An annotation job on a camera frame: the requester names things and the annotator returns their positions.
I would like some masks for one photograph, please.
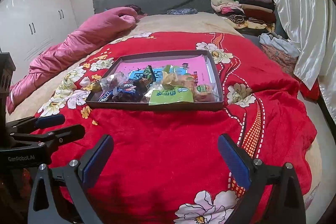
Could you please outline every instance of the orange grid pattern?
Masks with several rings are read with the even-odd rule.
[[[261,133],[261,111],[260,106],[258,104],[257,116],[250,130],[244,136],[243,143],[241,145],[242,148],[245,149],[245,151],[250,155],[251,158],[253,157],[254,152],[257,148],[260,133]],[[243,187],[239,187],[234,179],[232,180],[231,189],[236,192],[238,197],[241,197],[245,193],[245,189]]]

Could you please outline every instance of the light blue garment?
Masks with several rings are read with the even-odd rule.
[[[300,46],[299,43],[289,39],[283,39],[281,35],[277,35],[274,32],[263,33],[260,35],[259,42],[264,45],[272,46],[294,58],[300,55],[300,50],[297,47]]]

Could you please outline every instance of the blue gripper pad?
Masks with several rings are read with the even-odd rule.
[[[35,122],[35,127],[42,129],[48,127],[59,126],[65,122],[63,114],[51,115],[47,117],[39,117]]]
[[[239,148],[230,137],[228,137],[228,139],[224,135],[220,135],[218,137],[219,153],[223,157],[227,167],[229,168],[238,185],[248,190],[251,184],[249,168],[245,165],[235,150],[235,148]]]
[[[81,157],[78,176],[84,189],[95,185],[113,151],[113,147],[113,138],[110,135],[103,135],[95,147],[87,150]]]

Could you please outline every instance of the floral blanket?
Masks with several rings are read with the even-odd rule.
[[[224,94],[222,110],[152,112],[86,105],[92,82],[118,57],[194,49],[208,50],[217,64]],[[305,153],[316,130],[296,98],[298,90],[295,79],[243,37],[144,33],[107,44],[70,71],[36,115],[62,113],[63,126],[80,123],[86,130],[83,139],[53,154],[51,167],[79,158],[103,134],[113,137],[114,151],[89,190],[105,223],[217,224],[226,221],[245,192],[218,152],[222,133],[266,164],[291,162],[303,194],[309,191],[311,173]],[[255,220],[261,217],[269,193],[267,187]]]

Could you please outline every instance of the white wardrobe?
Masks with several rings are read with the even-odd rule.
[[[1,0],[0,48],[16,66],[12,84],[22,79],[30,62],[77,29],[70,0]]]

